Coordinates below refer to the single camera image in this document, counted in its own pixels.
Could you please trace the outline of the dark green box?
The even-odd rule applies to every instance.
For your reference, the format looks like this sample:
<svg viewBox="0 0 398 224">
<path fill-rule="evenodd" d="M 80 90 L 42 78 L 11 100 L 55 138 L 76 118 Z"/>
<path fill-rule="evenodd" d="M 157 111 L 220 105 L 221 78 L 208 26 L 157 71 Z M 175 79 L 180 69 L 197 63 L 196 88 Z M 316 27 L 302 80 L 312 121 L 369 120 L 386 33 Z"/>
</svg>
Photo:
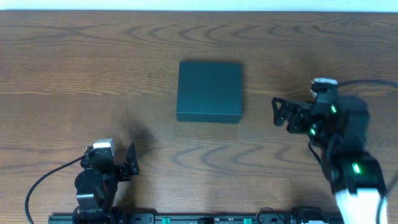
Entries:
<svg viewBox="0 0 398 224">
<path fill-rule="evenodd" d="M 181 61 L 178 121 L 239 123 L 243 116 L 243 68 L 236 62 Z"/>
</svg>

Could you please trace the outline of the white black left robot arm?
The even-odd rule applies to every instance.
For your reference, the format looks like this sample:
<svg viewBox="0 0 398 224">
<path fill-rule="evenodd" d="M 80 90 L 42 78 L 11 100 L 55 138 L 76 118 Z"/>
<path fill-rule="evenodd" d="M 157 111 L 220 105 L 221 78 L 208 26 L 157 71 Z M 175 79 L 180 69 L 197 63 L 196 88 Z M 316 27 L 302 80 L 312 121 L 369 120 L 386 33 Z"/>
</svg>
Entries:
<svg viewBox="0 0 398 224">
<path fill-rule="evenodd" d="M 139 174 L 133 143 L 127 150 L 125 163 L 115 163 L 114 154 L 112 139 L 100 139 L 86 148 L 80 162 L 83 172 L 75 179 L 79 221 L 110 221 L 118 184 Z"/>
</svg>

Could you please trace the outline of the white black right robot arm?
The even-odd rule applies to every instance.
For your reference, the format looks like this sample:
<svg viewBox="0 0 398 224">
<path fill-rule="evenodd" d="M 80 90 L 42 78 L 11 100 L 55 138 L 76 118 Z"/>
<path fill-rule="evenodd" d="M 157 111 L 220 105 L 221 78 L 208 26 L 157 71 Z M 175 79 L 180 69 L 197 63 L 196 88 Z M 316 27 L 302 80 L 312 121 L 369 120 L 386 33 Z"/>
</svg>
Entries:
<svg viewBox="0 0 398 224">
<path fill-rule="evenodd" d="M 344 223 L 387 223 L 387 187 L 379 161 L 366 150 L 370 121 L 367 104 L 339 93 L 330 78 L 315 78 L 312 101 L 274 97 L 274 125 L 308 136 L 313 153 L 330 183 Z"/>
</svg>

